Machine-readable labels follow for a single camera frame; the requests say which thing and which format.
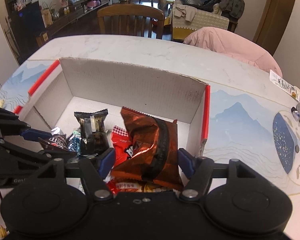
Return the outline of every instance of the snack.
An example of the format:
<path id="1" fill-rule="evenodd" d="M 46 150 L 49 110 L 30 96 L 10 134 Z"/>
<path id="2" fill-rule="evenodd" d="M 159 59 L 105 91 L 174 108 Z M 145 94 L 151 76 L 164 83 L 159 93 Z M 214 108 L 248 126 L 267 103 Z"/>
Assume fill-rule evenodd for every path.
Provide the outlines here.
<path id="1" fill-rule="evenodd" d="M 145 183 L 133 179 L 112 179 L 107 183 L 113 194 L 118 192 L 143 192 Z"/>
<path id="2" fill-rule="evenodd" d="M 147 182 L 143 189 L 143 192 L 164 192 L 164 191 L 171 191 L 172 188 L 162 187 L 158 184 Z"/>
<path id="3" fill-rule="evenodd" d="M 81 155 L 101 154 L 109 148 L 104 120 L 108 109 L 95 113 L 74 112 L 80 124 Z"/>
<path id="4" fill-rule="evenodd" d="M 68 140 L 68 149 L 72 152 L 80 153 L 80 145 L 81 145 L 80 128 L 75 129 L 72 135 L 67 140 Z"/>
<path id="5" fill-rule="evenodd" d="M 55 127 L 55 128 L 53 128 L 53 129 L 51 130 L 51 134 L 52 134 L 52 135 L 55 135 L 55 134 L 60 134 L 60 135 L 62 135 L 62 134 L 64 134 L 64 133 L 63 133 L 63 131 L 62 131 L 59 127 Z"/>
<path id="6" fill-rule="evenodd" d="M 41 139 L 39 138 L 39 142 L 43 149 L 45 150 L 64 150 L 64 151 L 69 151 L 68 150 L 68 143 L 66 142 L 66 135 L 59 135 L 55 134 L 49 139 Z"/>
<path id="7" fill-rule="evenodd" d="M 119 192 L 164 192 L 172 190 L 158 184 L 132 179 L 112 179 L 107 183 L 107 186 L 113 194 L 118 194 Z"/>
<path id="8" fill-rule="evenodd" d="M 113 143 L 113 148 L 115 150 L 115 167 L 132 157 L 132 142 L 127 131 L 119 126 L 113 127 L 111 140 Z"/>
<path id="9" fill-rule="evenodd" d="M 133 157 L 114 167 L 111 175 L 181 190 L 177 121 L 167 122 L 126 107 L 121 115 L 132 138 Z"/>

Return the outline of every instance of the orange foil wrapper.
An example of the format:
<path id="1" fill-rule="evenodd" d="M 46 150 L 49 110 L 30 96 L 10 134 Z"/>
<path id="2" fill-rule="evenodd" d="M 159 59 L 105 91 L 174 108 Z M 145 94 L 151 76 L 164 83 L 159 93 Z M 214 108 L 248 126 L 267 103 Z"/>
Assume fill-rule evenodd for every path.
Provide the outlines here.
<path id="1" fill-rule="evenodd" d="M 122 108 L 121 115 L 132 138 L 133 156 L 114 167 L 111 175 L 182 190 L 177 120 L 167 122 L 126 107 Z"/>

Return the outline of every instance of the wooden floor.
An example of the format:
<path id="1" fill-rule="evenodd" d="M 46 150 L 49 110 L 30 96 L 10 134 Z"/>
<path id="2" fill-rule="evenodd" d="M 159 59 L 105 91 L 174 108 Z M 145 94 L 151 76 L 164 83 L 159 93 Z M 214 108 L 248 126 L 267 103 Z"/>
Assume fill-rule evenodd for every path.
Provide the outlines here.
<path id="1" fill-rule="evenodd" d="M 139 3 L 139 0 L 132 0 L 131 3 Z M 145 6 L 151 6 L 150 1 L 141 1 L 142 5 Z M 154 3 L 154 8 L 157 8 L 158 3 Z M 138 23 L 137 23 L 137 36 L 140 36 L 141 33 L 141 19 L 142 17 L 139 17 Z M 130 24 L 129 24 L 129 35 L 132 35 L 133 33 L 133 21 L 134 17 L 130 17 Z M 126 22 L 126 19 L 121 19 L 122 26 L 123 23 Z M 105 25 L 106 25 L 106 33 L 111 32 L 111 24 L 110 24 L 110 18 L 105 18 Z M 146 20 L 146 26 L 145 26 L 145 37 L 148 37 L 148 26 L 149 26 L 149 18 Z M 118 17 L 114 17 L 114 31 L 117 34 L 118 33 Z M 156 27 L 153 26 L 153 30 L 151 33 L 151 38 L 155 39 L 156 37 Z M 84 17 L 78 19 L 75 23 L 68 25 L 61 31 L 59 31 L 56 35 L 53 36 L 53 38 L 57 37 L 64 37 L 64 36 L 70 36 L 70 35 L 89 35 L 89 34 L 100 34 L 99 24 L 98 24 L 98 18 L 97 18 L 97 10 L 85 15 Z M 121 28 L 121 34 L 127 35 L 125 28 Z M 170 27 L 165 27 L 163 30 L 163 40 L 171 41 L 171 31 Z"/>

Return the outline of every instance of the marble table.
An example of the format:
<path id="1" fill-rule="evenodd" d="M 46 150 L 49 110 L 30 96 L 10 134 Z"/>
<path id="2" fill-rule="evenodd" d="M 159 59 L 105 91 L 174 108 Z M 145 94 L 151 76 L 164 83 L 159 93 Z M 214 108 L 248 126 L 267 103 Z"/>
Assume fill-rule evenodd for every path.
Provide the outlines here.
<path id="1" fill-rule="evenodd" d="M 50 41 L 12 79 L 23 71 L 21 80 L 25 80 L 24 75 L 33 76 L 31 71 L 38 73 L 34 71 L 38 66 L 37 70 L 44 69 L 64 57 L 160 68 L 207 82 L 211 97 L 204 156 L 218 163 L 240 159 L 283 190 L 293 203 L 285 233 L 300 240 L 300 125 L 290 112 L 297 102 L 272 84 L 268 73 L 215 52 L 171 41 L 89 35 Z M 225 179 L 214 179 L 213 186 L 224 183 Z"/>

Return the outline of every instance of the cardboard box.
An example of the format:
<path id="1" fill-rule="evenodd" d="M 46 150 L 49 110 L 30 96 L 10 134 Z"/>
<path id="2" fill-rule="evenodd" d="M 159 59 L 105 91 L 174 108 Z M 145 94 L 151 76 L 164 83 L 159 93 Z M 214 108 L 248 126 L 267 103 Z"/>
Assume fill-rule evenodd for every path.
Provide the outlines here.
<path id="1" fill-rule="evenodd" d="M 178 147 L 200 155 L 208 134 L 210 87 L 206 83 L 160 69 L 83 58 L 60 59 L 60 65 L 54 64 L 47 73 L 19 112 L 19 118 L 33 128 L 58 126 L 69 135 L 79 127 L 75 111 L 105 108 L 109 111 L 106 129 L 125 128 L 120 110 L 126 106 L 167 121 L 177 119 Z"/>

